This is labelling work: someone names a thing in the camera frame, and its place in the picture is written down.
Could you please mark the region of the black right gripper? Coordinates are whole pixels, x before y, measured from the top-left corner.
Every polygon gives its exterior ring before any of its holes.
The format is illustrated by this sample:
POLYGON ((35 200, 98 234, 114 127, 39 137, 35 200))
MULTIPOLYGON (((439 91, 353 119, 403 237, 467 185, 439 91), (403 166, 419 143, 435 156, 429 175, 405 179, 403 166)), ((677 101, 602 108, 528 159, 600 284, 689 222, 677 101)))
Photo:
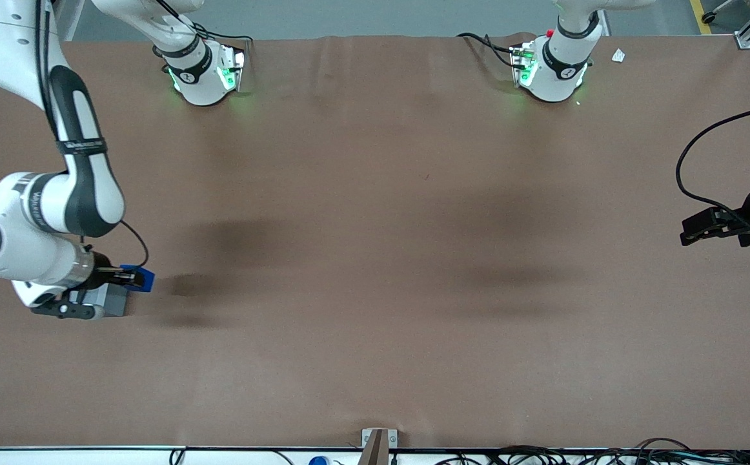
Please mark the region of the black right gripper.
POLYGON ((101 253, 92 253, 94 264, 88 277, 88 289, 97 289, 111 282, 116 276, 116 285, 127 289, 144 289, 144 271, 140 267, 118 267, 101 253))

